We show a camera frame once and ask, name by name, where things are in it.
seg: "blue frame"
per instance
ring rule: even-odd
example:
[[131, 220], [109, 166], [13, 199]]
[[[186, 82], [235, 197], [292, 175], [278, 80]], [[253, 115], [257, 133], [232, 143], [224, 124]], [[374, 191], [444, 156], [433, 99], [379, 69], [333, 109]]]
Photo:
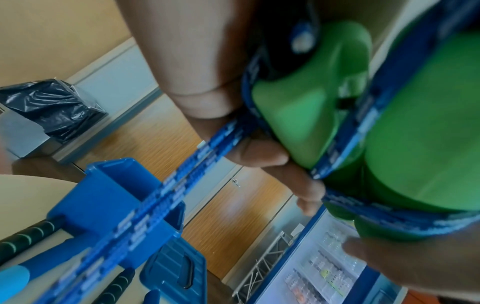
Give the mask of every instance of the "blue frame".
[[[291, 255], [296, 251], [296, 249], [301, 245], [303, 239], [307, 236], [307, 234], [312, 230], [312, 228], [318, 223], [320, 218], [324, 215], [325, 205], [322, 205], [320, 210], [313, 216], [313, 218], [308, 222], [306, 227], [300, 233], [296, 241], [293, 245], [285, 251], [285, 254], [280, 258], [280, 260], [275, 264], [275, 266], [271, 269], [271, 271], [266, 275], [263, 282], [260, 284], [258, 289], [253, 293], [252, 297], [246, 302], [246, 304], [255, 304], [261, 295], [265, 292], [265, 290], [270, 286], [270, 283], [273, 279], [277, 276], [286, 262], [290, 259]], [[363, 272], [361, 273], [360, 277], [356, 280], [353, 288], [348, 293], [348, 296], [343, 301], [343, 304], [358, 304], [362, 303], [364, 299], [367, 297], [370, 289], [377, 281], [380, 273], [373, 270], [370, 267], [366, 267]]]

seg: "green plastic part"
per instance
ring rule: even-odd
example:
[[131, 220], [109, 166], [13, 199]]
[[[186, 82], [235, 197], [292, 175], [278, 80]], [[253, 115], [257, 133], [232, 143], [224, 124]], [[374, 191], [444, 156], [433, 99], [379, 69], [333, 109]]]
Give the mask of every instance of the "green plastic part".
[[480, 210], [480, 33], [457, 35], [369, 133], [368, 192], [425, 211]]
[[356, 97], [368, 81], [372, 41], [354, 22], [326, 24], [312, 58], [290, 75], [258, 81], [252, 98], [280, 142], [311, 169], [340, 124], [338, 97]]

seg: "wooden wall panel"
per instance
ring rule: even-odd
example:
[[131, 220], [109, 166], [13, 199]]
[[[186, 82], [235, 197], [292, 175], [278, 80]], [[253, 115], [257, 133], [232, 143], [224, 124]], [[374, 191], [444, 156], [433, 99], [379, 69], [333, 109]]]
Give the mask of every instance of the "wooden wall panel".
[[164, 180], [201, 141], [172, 100], [162, 95], [75, 163], [85, 169], [92, 162], [133, 157]]
[[292, 195], [261, 169], [243, 167], [193, 220], [182, 237], [223, 279]]
[[0, 0], [0, 86], [66, 79], [127, 40], [114, 0]]

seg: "blue plastic tray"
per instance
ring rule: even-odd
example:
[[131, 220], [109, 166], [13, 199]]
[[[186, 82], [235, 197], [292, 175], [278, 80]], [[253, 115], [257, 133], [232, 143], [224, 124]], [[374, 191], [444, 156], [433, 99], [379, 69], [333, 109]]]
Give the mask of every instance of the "blue plastic tray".
[[[64, 230], [74, 236], [87, 231], [104, 236], [161, 185], [132, 158], [93, 163], [85, 173], [86, 177], [47, 215], [64, 215]], [[185, 204], [181, 203], [120, 266], [137, 268], [172, 237], [180, 237], [184, 216]]]
[[172, 304], [207, 304], [207, 261], [183, 238], [171, 239], [150, 257], [140, 281]]

